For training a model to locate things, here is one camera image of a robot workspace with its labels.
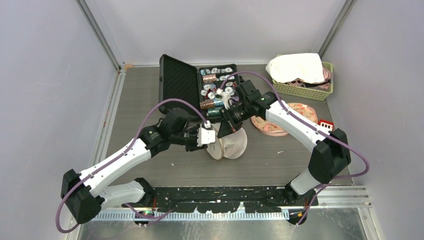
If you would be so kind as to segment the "floral mesh laundry bag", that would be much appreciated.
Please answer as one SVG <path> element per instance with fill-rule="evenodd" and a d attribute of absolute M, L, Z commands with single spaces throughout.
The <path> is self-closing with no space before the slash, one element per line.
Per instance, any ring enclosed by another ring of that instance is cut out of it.
<path fill-rule="evenodd" d="M 292 135 L 295 138 L 308 138 L 308 135 L 314 133 L 303 122 L 297 120 L 292 115 L 287 114 L 284 109 L 277 110 L 279 103 L 276 102 L 269 112 L 266 113 L 267 119 L 260 116 L 252 116 L 250 118 L 252 124 L 262 133 L 274 137 L 282 137 Z M 304 103 L 288 103 L 288 110 L 306 121 L 310 125 L 318 126 L 318 116 L 316 111 L 309 105 Z"/>

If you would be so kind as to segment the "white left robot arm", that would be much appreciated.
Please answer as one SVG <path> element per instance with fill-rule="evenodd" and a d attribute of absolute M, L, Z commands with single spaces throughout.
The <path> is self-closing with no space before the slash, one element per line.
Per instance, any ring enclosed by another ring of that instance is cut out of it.
<path fill-rule="evenodd" d="M 210 130 L 209 121 L 191 124 L 194 118 L 181 108 L 170 110 L 154 125 L 143 126 L 122 149 L 100 163 L 76 172 L 74 169 L 63 175 L 61 197 L 78 224 L 85 224 L 101 210 L 135 203 L 148 207 L 155 198 L 153 187 L 142 177 L 129 183 L 114 185 L 117 178 L 171 145 L 185 146 L 192 152 L 204 149 L 202 140 Z"/>

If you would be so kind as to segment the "white bra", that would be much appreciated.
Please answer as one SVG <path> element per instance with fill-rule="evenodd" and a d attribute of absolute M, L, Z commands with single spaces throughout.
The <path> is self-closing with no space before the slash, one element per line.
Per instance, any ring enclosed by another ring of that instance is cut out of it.
<path fill-rule="evenodd" d="M 322 61 L 317 53 L 279 55 L 268 62 L 265 70 L 274 81 L 282 84 L 295 80 L 308 84 L 325 81 Z"/>

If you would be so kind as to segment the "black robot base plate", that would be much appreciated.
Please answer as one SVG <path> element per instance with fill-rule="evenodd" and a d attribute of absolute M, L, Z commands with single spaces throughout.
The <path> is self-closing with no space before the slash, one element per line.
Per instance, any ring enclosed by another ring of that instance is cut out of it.
<path fill-rule="evenodd" d="M 277 213 L 282 207 L 305 209 L 318 205 L 311 189 L 303 196 L 288 193 L 282 186 L 155 187 L 146 200 L 131 203 L 134 208 L 155 209 L 165 213 Z"/>

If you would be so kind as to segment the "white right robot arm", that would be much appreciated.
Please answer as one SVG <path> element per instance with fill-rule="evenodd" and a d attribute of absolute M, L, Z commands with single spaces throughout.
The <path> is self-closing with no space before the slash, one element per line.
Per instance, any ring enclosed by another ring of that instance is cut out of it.
<path fill-rule="evenodd" d="M 288 132 L 311 153 L 308 167 L 286 185 L 285 198 L 291 205 L 299 205 L 306 192 L 320 184 L 328 184 L 351 163 L 346 133 L 340 129 L 330 131 L 313 123 L 282 102 L 278 94 L 264 94 L 250 80 L 235 87 L 239 102 L 229 105 L 229 92 L 217 89 L 225 107 L 221 109 L 218 138 L 240 130 L 242 123 L 255 116 Z"/>

